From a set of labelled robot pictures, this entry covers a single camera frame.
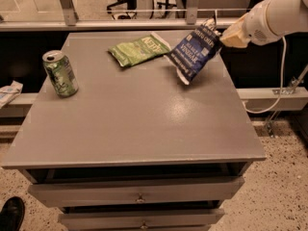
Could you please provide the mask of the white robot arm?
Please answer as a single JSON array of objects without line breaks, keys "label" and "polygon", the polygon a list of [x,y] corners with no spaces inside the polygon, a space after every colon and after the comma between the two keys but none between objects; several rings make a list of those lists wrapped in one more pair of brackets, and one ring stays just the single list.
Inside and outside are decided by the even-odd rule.
[{"label": "white robot arm", "polygon": [[227,47],[263,46],[308,32],[308,0],[264,0],[229,26],[220,38]]}]

